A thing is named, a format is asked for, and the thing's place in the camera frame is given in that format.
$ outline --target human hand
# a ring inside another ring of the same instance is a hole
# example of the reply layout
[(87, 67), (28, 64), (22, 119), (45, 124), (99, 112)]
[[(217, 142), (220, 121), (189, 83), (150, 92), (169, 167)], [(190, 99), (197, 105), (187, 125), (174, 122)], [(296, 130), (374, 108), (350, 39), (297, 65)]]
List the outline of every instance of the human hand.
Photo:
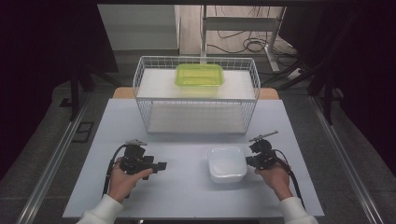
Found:
[(122, 203), (124, 198), (131, 193), (131, 190), (136, 186), (139, 179), (151, 175), (152, 169), (143, 170), (134, 175), (125, 174), (120, 168), (120, 159), (116, 161), (111, 171), (110, 187), (108, 196), (119, 203)]
[(268, 187), (274, 190), (280, 201), (293, 196), (289, 188), (289, 174), (279, 162), (266, 170), (256, 169), (254, 173), (262, 176), (262, 179), (264, 179)]

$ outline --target white wire basket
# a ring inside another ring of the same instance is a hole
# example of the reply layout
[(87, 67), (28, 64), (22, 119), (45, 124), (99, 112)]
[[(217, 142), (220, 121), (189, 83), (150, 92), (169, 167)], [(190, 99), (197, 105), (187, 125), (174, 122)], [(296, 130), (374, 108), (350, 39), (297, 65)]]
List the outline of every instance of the white wire basket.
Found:
[[(219, 87), (179, 87), (176, 67), (213, 63), (223, 69)], [(260, 96), (253, 59), (142, 57), (134, 75), (134, 97), (148, 133), (245, 134)]]

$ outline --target yellow plastic container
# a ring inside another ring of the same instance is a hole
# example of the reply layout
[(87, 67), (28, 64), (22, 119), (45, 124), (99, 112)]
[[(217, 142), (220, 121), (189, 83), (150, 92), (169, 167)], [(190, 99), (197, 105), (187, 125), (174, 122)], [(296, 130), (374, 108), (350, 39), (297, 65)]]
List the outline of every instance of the yellow plastic container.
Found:
[(223, 69), (218, 64), (182, 63), (176, 67), (178, 86), (217, 87), (223, 82)]

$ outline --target gray floor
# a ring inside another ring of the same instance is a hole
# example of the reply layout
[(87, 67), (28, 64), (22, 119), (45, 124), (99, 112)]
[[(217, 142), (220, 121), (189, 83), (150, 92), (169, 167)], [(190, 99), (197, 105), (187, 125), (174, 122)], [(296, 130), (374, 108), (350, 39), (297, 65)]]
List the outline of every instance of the gray floor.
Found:
[[(120, 74), (115, 79), (130, 85), (131, 74), (140, 54), (115, 52)], [(269, 72), (265, 57), (255, 57), (260, 72)], [(112, 97), (115, 87), (94, 78), (96, 89), (92, 93), (82, 121), (93, 122), (92, 134), (87, 143), (71, 143), (63, 162), (54, 177), (49, 191), (39, 208), (34, 223), (75, 223), (62, 218), (63, 210), (76, 184), (80, 169), (90, 149), (106, 102)], [(266, 80), (270, 75), (261, 76)], [(325, 217), (320, 223), (369, 223), (361, 203), (348, 182), (344, 170), (329, 138), (325, 134), (318, 116), (306, 93), (309, 80), (279, 92), (290, 117), (292, 128), (303, 153), (308, 171), (312, 177)], [(69, 124), (70, 108), (59, 107), (63, 98), (70, 98), (69, 83), (55, 88), (52, 105), (36, 129), (22, 154), (0, 182), (0, 223), (15, 223), (22, 208), (29, 199), (35, 183), (41, 176), (51, 153), (57, 147)], [(373, 147), (347, 118), (338, 102), (332, 104), (333, 127), (338, 133), (353, 165), (371, 193), (385, 223), (396, 223), (396, 179)], [(76, 140), (86, 136), (75, 134)], [(118, 220), (117, 223), (129, 223)], [(282, 218), (266, 219), (265, 223), (282, 223)]]

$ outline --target sleeve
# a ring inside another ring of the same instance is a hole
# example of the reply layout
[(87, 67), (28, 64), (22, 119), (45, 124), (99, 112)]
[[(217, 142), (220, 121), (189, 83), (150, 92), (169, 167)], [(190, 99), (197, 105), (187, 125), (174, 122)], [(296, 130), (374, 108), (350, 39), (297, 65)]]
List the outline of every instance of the sleeve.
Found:
[(279, 203), (279, 208), (285, 224), (318, 224), (314, 217), (305, 212), (299, 198), (291, 197), (282, 200)]
[(113, 224), (122, 209), (122, 204), (105, 194), (95, 208), (84, 212), (78, 224)]

